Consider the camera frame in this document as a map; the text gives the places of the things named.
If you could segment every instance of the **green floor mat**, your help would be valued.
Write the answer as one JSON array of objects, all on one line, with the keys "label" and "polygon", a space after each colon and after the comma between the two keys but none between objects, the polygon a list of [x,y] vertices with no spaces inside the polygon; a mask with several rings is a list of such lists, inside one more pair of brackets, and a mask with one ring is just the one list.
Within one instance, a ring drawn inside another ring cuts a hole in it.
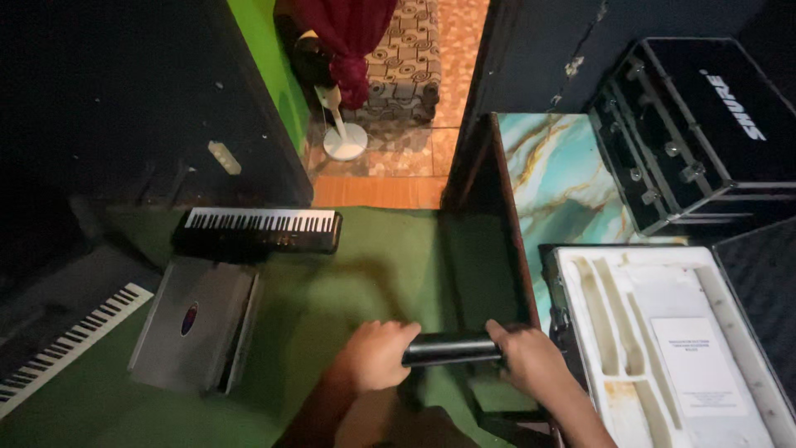
[{"label": "green floor mat", "polygon": [[[438,332],[521,315],[495,217],[440,225],[431,211],[339,211],[344,222],[334,256],[275,254],[259,267],[259,316],[241,385],[231,396],[200,399],[128,379],[145,306],[0,422],[2,445],[268,446],[362,321],[417,320],[424,332]],[[165,266],[180,216],[115,210],[110,218]],[[455,375],[461,370],[428,368],[421,399],[445,407],[479,445],[508,446],[476,425]],[[533,408],[488,375],[475,389],[488,411],[509,401],[512,410]]]}]

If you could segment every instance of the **person's left hand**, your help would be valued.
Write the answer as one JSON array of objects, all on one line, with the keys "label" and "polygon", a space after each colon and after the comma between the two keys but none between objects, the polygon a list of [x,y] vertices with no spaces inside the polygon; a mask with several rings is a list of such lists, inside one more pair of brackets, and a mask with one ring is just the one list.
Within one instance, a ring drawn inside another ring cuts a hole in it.
[{"label": "person's left hand", "polygon": [[330,373],[351,381],[358,394],[397,386],[411,370],[400,363],[404,350],[419,333],[417,322],[366,322],[338,353]]}]

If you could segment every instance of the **shure logo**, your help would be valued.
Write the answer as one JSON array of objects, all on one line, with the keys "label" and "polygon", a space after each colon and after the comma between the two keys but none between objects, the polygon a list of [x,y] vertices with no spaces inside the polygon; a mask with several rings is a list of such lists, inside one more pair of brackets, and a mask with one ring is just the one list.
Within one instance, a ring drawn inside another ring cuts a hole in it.
[{"label": "shure logo", "polygon": [[765,140],[766,136],[757,128],[755,122],[749,118],[749,115],[744,113],[743,106],[736,101],[736,98],[730,93],[730,88],[724,83],[724,80],[718,75],[708,75],[708,70],[703,69],[700,70],[699,73],[702,73],[704,77],[708,78],[710,85],[716,88],[716,93],[724,100],[727,109],[732,112],[732,115],[738,120],[738,124],[741,125],[749,138],[753,140]]}]

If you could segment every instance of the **white stand fan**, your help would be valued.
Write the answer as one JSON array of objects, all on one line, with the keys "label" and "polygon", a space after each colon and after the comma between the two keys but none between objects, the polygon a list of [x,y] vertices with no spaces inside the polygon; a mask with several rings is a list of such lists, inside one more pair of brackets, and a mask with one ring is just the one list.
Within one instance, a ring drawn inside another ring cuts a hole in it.
[{"label": "white stand fan", "polygon": [[359,124],[343,123],[340,115],[340,88],[324,88],[315,86],[315,93],[321,105],[332,112],[335,128],[326,131],[323,138],[323,149],[335,160],[346,161],[359,157],[368,146],[368,134]]}]

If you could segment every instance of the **red curtain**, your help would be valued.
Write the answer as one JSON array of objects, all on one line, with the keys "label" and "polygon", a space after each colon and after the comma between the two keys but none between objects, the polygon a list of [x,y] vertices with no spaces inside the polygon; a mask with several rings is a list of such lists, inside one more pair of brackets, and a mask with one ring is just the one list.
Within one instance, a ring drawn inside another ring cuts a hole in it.
[{"label": "red curtain", "polygon": [[295,0],[298,15],[334,53],[329,70],[342,105],[359,109],[368,99],[368,63],[390,24],[397,0]]}]

